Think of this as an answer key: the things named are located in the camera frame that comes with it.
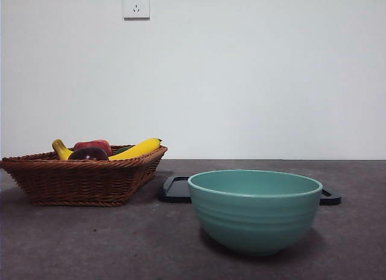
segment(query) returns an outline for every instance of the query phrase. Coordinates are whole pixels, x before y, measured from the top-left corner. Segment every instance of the fake fruit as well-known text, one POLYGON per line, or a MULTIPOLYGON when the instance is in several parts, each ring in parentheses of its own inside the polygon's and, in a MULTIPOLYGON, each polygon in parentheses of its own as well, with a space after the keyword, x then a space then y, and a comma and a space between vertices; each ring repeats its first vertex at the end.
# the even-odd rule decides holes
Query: fake fruit
POLYGON ((72 153, 72 151, 68 149, 60 139, 55 139, 52 142, 52 147, 58 154, 61 161, 66 161, 72 153))
POLYGON ((75 150, 70 154, 68 159, 89 159, 92 161, 107 161, 109 157, 107 156, 106 151, 99 147, 85 147, 78 150, 75 150))
POLYGON ((99 147, 99 148, 102 148, 106 152, 107 156, 113 155, 113 153, 111 151, 110 144, 106 140, 103 140, 103 139, 78 142, 74 145, 74 151, 81 149, 81 148, 85 148, 85 147, 99 147))
POLYGON ((111 161, 114 161, 119 159, 136 158, 138 156, 152 152, 155 149, 159 148, 160 143, 161 143, 161 140, 158 138, 149 138, 138 143, 137 145, 134 145, 132 148, 126 151, 110 156, 109 159, 111 161))

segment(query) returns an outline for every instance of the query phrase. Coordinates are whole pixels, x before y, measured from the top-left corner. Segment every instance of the yellow banana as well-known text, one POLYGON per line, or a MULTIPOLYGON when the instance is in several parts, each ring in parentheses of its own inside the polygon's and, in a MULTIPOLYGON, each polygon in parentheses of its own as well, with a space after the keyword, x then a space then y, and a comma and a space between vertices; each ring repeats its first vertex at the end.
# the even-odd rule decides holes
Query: yellow banana
POLYGON ((66 161, 73 151, 68 149, 60 139, 52 142, 52 147, 56 151, 61 161, 66 161))
POLYGON ((134 145, 132 148, 126 151, 123 151, 122 153, 118 153, 116 155, 110 156, 109 160, 115 161, 119 159, 136 158, 138 156, 152 152, 153 150, 159 148, 160 143, 161 143, 161 140, 158 138, 149 138, 138 143, 137 145, 134 145))

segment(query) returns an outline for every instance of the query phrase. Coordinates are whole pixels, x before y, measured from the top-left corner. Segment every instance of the red apple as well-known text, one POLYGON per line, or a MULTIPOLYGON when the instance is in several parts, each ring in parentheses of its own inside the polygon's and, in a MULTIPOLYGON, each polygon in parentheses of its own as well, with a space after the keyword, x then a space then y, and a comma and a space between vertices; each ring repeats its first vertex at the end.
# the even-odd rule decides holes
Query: red apple
POLYGON ((86 147, 99 147, 106 152, 107 156, 113 155, 113 152, 111 151, 110 144, 106 140, 103 140, 103 139, 78 142, 74 145, 74 151, 79 150, 81 148, 86 148, 86 147))

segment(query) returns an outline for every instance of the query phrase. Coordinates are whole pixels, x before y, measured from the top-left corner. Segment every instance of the gray countertop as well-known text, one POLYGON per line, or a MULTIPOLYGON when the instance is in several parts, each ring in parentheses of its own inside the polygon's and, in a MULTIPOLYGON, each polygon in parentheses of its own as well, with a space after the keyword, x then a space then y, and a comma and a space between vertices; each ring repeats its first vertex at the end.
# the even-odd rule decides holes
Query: gray countertop
POLYGON ((31 206, 1 173, 1 279, 385 279, 386 161, 162 160, 117 208, 31 206), (189 203, 156 194, 172 175, 233 168, 313 177, 340 193, 297 244, 235 254, 201 229, 189 203))

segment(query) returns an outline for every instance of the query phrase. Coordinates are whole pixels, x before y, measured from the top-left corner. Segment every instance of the woven basket rim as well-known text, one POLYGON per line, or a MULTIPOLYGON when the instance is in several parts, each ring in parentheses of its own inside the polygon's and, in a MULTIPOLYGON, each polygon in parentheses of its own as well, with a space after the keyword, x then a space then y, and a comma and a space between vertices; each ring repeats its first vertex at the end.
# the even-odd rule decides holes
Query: woven basket rim
MULTIPOLYGON (((112 147, 125 147, 130 146, 127 145, 111 145, 112 147)), ((2 161, 0 161, 0 168, 3 165, 7 164, 31 164, 31 165, 55 165, 56 167, 119 167, 119 166, 135 166, 137 164, 141 164, 143 162, 149 162, 153 158, 159 157, 160 154, 164 154, 167 151, 167 147, 160 145, 156 150, 143 154, 138 157, 130 158, 130 159, 116 159, 112 161, 94 161, 90 159, 83 160, 60 160, 60 159, 39 159, 38 157, 43 157, 51 154, 56 154, 54 151, 45 152, 45 153, 37 153, 37 154, 28 154, 23 156, 15 156, 15 157, 4 157, 2 161), (36 159, 23 159, 24 157, 31 156, 37 157, 36 159)))

